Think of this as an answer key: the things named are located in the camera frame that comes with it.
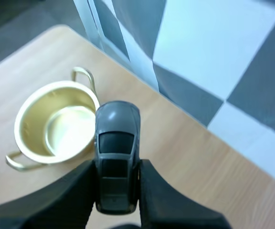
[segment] pot handle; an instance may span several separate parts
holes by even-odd
[[[47,166],[47,164],[40,164],[40,163],[25,166],[25,165],[22,165],[22,164],[20,164],[16,161],[14,161],[14,158],[20,156],[21,154],[22,153],[20,151],[18,151],[18,152],[13,152],[13,153],[10,153],[10,154],[6,155],[6,164],[9,165],[11,168],[13,168],[15,170],[18,170],[20,172],[21,171],[28,171],[28,170],[43,167],[43,166]]]
[[[91,90],[96,95],[95,81],[94,81],[94,77],[93,77],[92,73],[90,71],[84,69],[84,68],[81,68],[81,67],[73,67],[73,69],[71,71],[71,80],[76,81],[77,73],[84,74],[84,75],[86,75],[89,78],[90,85],[91,85]]]

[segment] wooden table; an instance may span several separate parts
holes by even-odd
[[[224,213],[235,229],[275,229],[274,179],[65,26],[51,28],[0,63],[0,203],[40,189],[82,162],[25,173],[5,164],[5,155],[17,149],[13,124],[20,106],[47,83],[70,79],[74,66],[93,73],[100,103],[126,100],[140,108],[140,156],[173,187]],[[87,228],[123,222],[140,222],[139,212],[112,217],[94,210]]]

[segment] pot rim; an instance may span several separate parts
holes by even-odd
[[[19,150],[29,159],[38,162],[38,163],[42,163],[42,164],[55,164],[55,163],[59,163],[59,162],[63,162],[66,160],[69,160],[73,157],[75,157],[76,155],[78,155],[80,152],[73,152],[73,154],[69,154],[69,155],[62,155],[62,156],[41,156],[38,155],[36,153],[34,153],[33,151],[29,150],[26,145],[24,144],[21,136],[20,136],[20,123],[24,117],[25,112],[42,96],[44,96],[45,94],[54,91],[56,89],[60,89],[60,88],[75,88],[81,91],[84,91],[86,94],[88,94],[92,101],[94,102],[95,105],[95,111],[97,111],[97,109],[99,108],[99,101],[97,96],[95,95],[95,93],[88,88],[87,86],[78,83],[78,82],[74,82],[74,81],[58,81],[58,82],[53,82],[50,83],[48,85],[43,86],[42,88],[38,89],[37,91],[35,91],[33,94],[31,94],[26,101],[23,103],[23,105],[21,106],[21,108],[19,109],[19,112],[17,114],[17,117],[15,119],[15,123],[14,123],[14,137],[15,137],[15,141],[16,144],[19,148]]]

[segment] gold pot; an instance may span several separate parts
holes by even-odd
[[[82,73],[91,88],[76,82]],[[85,151],[93,143],[95,112],[99,108],[92,74],[74,67],[72,81],[48,84],[34,92],[22,105],[14,124],[14,136],[19,152],[6,156],[6,163],[26,171],[67,161]],[[36,162],[25,166],[14,161],[24,154]]]

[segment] gray toy car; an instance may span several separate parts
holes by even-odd
[[[129,102],[113,101],[96,112],[95,164],[98,174],[96,208],[105,214],[135,211],[141,117]]]

